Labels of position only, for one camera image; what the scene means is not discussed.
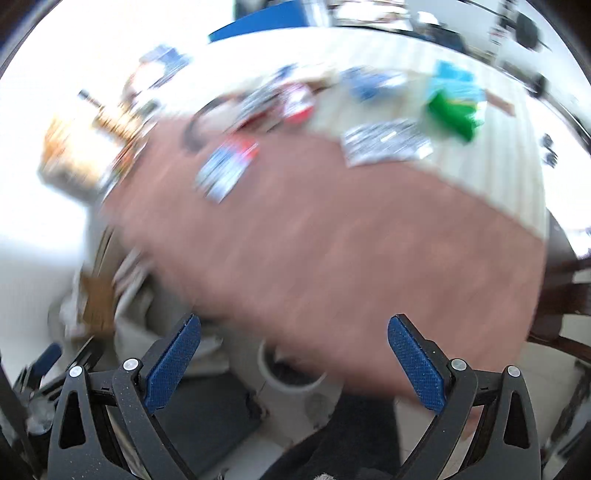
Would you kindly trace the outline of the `striped tablecloth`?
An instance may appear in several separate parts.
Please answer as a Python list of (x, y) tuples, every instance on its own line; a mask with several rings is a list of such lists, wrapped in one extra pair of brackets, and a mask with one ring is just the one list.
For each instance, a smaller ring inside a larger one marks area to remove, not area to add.
[[(394, 118), (421, 119), (434, 152), (420, 162), (446, 182), (481, 198), (544, 239), (548, 235), (541, 160), (528, 96), (515, 80), (450, 49), (402, 35), (358, 29), (297, 28), (213, 42), (202, 52), (204, 94), (216, 96), (250, 87), (281, 67), (294, 65), (301, 79), (327, 79), (332, 88), (318, 98), (308, 130), (339, 136), (356, 125)], [(463, 142), (427, 117), (431, 81), (440, 63), (471, 73), (478, 87), (509, 101), (508, 115), (487, 105), (473, 141)], [(366, 67), (402, 71), (404, 90), (384, 102), (353, 100), (338, 81), (342, 71)]]

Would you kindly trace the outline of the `blue red milk carton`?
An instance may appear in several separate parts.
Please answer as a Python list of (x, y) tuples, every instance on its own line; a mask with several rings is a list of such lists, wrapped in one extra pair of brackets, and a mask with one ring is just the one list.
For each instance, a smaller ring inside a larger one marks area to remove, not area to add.
[(235, 188), (259, 154), (259, 143), (252, 138), (229, 136), (207, 157), (194, 178), (194, 188), (217, 204)]

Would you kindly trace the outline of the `green snack bag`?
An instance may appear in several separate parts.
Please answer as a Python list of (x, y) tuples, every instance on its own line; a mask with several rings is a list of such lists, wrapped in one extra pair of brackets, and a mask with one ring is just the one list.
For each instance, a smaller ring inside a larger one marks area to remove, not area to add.
[(485, 90), (469, 70), (438, 61), (428, 86), (427, 112), (444, 129), (466, 143), (474, 140), (485, 122)]

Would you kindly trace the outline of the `brown table mat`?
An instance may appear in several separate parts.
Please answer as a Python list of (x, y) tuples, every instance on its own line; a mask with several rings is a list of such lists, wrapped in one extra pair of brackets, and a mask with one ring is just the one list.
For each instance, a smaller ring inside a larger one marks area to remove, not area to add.
[(545, 246), (411, 165), (346, 166), (331, 140), (273, 132), (221, 203), (184, 122), (150, 134), (103, 214), (197, 312), (252, 330), (308, 369), (384, 395), (413, 390), (390, 350), (403, 313), (450, 357), (499, 371), (530, 329)]

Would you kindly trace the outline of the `cardboard box on floor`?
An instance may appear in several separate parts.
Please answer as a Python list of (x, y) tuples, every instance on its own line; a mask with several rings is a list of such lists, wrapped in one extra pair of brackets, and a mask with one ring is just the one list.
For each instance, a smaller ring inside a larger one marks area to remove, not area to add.
[(80, 317), (88, 335), (109, 337), (115, 331), (116, 295), (112, 279), (106, 275), (80, 274), (85, 304)]

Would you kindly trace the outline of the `red white snack wrapper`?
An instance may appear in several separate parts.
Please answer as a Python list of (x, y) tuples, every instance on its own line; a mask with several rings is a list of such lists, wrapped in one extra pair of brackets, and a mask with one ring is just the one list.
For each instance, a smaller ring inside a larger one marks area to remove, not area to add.
[(307, 83), (294, 78), (295, 66), (281, 67), (246, 94), (229, 129), (238, 131), (260, 119), (270, 120), (273, 126), (307, 122), (315, 111), (315, 95)]

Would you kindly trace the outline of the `white round trash bin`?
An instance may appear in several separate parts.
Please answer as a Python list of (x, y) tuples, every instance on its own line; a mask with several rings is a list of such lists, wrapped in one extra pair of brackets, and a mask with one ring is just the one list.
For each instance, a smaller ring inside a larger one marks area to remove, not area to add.
[(327, 374), (301, 370), (297, 359), (262, 341), (256, 365), (263, 377), (256, 399), (266, 419), (263, 431), (284, 449), (300, 443), (328, 424), (342, 384)]

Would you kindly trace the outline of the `silver pill blister pack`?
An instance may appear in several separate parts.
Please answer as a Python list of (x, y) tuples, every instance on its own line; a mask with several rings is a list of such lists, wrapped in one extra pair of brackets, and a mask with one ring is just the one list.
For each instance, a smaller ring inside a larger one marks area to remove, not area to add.
[(349, 167), (419, 161), (434, 152), (431, 138), (409, 119), (353, 127), (342, 134), (341, 148)]

